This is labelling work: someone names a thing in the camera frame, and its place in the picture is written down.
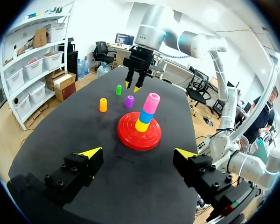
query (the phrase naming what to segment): purple cup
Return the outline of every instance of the purple cup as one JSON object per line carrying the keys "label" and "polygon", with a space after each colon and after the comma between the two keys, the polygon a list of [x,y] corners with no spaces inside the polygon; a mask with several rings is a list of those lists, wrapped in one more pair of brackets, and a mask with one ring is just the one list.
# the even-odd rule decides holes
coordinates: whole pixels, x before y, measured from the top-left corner
{"label": "purple cup", "polygon": [[133,96],[127,96],[126,97],[126,108],[132,108],[133,107],[133,102],[134,102],[134,97]]}

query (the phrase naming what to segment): computer monitor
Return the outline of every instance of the computer monitor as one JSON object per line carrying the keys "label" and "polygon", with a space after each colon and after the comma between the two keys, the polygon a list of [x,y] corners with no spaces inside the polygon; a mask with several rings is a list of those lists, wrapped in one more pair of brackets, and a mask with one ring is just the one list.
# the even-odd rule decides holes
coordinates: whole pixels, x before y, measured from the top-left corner
{"label": "computer monitor", "polygon": [[248,113],[248,111],[250,110],[250,108],[251,108],[251,104],[250,104],[250,103],[247,103],[247,105],[246,105],[245,108],[244,108],[244,111],[245,111],[246,113]]}
{"label": "computer monitor", "polygon": [[130,36],[126,34],[116,34],[115,43],[133,45],[133,42],[134,42],[134,36]]}
{"label": "computer monitor", "polygon": [[216,88],[219,88],[218,80],[217,80],[216,78],[214,78],[214,77],[211,78],[210,84],[212,84],[212,85],[215,86]]}
{"label": "computer monitor", "polygon": [[227,82],[227,86],[230,86],[230,87],[234,87],[233,84],[231,84],[229,81]]}

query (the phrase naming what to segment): orange cup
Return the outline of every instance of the orange cup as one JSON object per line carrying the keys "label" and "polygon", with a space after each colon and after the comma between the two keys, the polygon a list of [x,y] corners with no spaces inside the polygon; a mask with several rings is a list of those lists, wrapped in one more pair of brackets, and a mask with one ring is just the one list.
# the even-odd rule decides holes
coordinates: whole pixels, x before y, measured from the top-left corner
{"label": "orange cup", "polygon": [[107,111],[107,99],[101,98],[99,101],[99,111],[106,112]]}

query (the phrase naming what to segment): bolt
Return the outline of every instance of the bolt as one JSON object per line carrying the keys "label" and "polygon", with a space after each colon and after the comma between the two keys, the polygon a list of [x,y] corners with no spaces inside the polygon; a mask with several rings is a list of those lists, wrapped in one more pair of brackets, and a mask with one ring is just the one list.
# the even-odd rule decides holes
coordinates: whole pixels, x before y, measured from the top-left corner
{"label": "bolt", "polygon": [[200,174],[204,174],[205,169],[204,169],[204,168],[200,168],[200,169],[199,169],[199,172],[200,172]]}
{"label": "bolt", "polygon": [[58,181],[57,181],[57,186],[62,187],[62,186],[63,186],[63,181],[58,180]]}
{"label": "bolt", "polygon": [[211,171],[214,171],[216,169],[216,165],[215,164],[212,164],[211,166],[210,166],[210,170]]}
{"label": "bolt", "polygon": [[220,184],[219,184],[218,182],[214,182],[214,183],[212,184],[212,186],[211,186],[211,188],[212,188],[213,190],[217,190],[219,187],[220,187]]}
{"label": "bolt", "polygon": [[66,168],[66,165],[65,165],[65,164],[62,164],[62,165],[61,165],[61,170],[65,170],[65,168]]}
{"label": "bolt", "polygon": [[45,182],[48,181],[48,180],[50,180],[50,178],[51,178],[51,177],[50,177],[50,174],[45,174]]}
{"label": "bolt", "polygon": [[73,173],[75,174],[78,171],[78,168],[77,167],[72,167],[71,171],[73,171]]}
{"label": "bolt", "polygon": [[225,178],[225,183],[230,183],[231,180],[232,180],[232,176],[231,176],[231,175],[228,175],[228,176],[226,176],[226,178]]}

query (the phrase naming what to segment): water bottle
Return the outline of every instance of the water bottle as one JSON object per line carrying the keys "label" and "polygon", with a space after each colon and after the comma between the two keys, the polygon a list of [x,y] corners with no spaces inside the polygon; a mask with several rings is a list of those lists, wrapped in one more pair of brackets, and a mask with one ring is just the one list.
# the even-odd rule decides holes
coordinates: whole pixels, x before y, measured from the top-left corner
{"label": "water bottle", "polygon": [[78,59],[78,79],[84,78],[84,66],[83,63]]}
{"label": "water bottle", "polygon": [[100,78],[102,75],[106,74],[107,72],[109,72],[111,69],[107,66],[107,63],[104,62],[103,65],[101,65],[98,68],[98,78]]}
{"label": "water bottle", "polygon": [[83,62],[84,62],[84,75],[87,75],[87,74],[89,74],[89,68],[90,68],[90,62],[87,59],[87,56],[85,56]]}

